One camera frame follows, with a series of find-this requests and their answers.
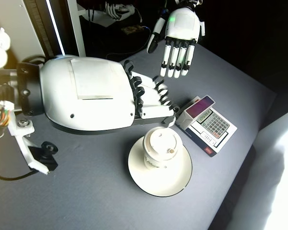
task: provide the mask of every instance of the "calculator display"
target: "calculator display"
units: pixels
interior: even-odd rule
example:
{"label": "calculator display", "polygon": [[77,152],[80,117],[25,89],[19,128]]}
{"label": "calculator display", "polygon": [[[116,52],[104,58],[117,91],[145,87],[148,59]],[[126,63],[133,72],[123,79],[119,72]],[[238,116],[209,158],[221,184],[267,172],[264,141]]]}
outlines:
{"label": "calculator display", "polygon": [[192,117],[196,118],[199,114],[205,111],[207,108],[212,106],[215,102],[209,97],[205,96],[197,103],[192,105],[190,108],[186,110],[186,112]]}

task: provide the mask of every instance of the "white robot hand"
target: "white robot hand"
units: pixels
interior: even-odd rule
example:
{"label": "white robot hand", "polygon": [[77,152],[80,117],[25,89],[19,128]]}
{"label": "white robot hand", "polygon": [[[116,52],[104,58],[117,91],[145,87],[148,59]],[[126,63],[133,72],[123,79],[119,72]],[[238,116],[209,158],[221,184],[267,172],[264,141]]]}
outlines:
{"label": "white robot hand", "polygon": [[[185,76],[189,71],[200,32],[202,36],[205,35],[204,22],[200,22],[194,12],[195,5],[200,4],[200,2],[184,1],[183,3],[185,5],[173,11],[168,18],[165,32],[166,46],[160,71],[162,77],[165,76],[167,68],[168,77],[170,78],[172,76],[175,78],[180,75]],[[157,21],[147,46],[148,53],[155,50],[165,21],[164,16],[161,16]]]}

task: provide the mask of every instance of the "red logo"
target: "red logo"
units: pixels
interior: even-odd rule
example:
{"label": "red logo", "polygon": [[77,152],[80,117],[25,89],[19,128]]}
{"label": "red logo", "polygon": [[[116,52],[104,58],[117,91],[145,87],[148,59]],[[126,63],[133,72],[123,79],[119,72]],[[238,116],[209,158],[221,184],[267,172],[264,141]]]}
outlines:
{"label": "red logo", "polygon": [[208,153],[209,155],[210,155],[211,153],[213,153],[212,149],[209,148],[209,147],[204,148],[204,151],[205,151],[206,153]]}

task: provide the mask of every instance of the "white plate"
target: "white plate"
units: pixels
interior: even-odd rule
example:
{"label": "white plate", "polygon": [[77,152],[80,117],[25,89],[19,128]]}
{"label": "white plate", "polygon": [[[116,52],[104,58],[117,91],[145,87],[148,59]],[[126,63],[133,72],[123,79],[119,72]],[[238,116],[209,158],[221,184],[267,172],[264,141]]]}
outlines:
{"label": "white plate", "polygon": [[175,157],[176,167],[149,170],[144,165],[143,139],[136,141],[130,150],[128,167],[134,182],[154,196],[172,196],[183,190],[192,175],[192,161],[187,149]]}

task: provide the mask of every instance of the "gray tabletop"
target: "gray tabletop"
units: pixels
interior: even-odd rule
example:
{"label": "gray tabletop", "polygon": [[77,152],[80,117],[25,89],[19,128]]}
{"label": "gray tabletop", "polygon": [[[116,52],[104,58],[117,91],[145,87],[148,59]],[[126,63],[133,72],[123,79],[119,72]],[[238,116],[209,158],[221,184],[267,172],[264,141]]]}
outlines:
{"label": "gray tabletop", "polygon": [[[132,56],[134,71],[155,76],[163,44],[156,52]],[[180,105],[209,94],[214,108],[238,128],[210,158],[176,126],[189,151],[193,173],[182,192],[155,197],[132,180],[127,164],[134,142],[156,125],[132,126],[117,133],[78,136],[59,131],[44,115],[33,117],[38,145],[56,144],[58,168],[19,181],[0,180],[0,229],[205,230],[234,180],[274,99],[274,93],[240,70],[197,46],[188,76],[166,78],[170,97]],[[0,139],[0,175],[28,172],[16,141]]]}

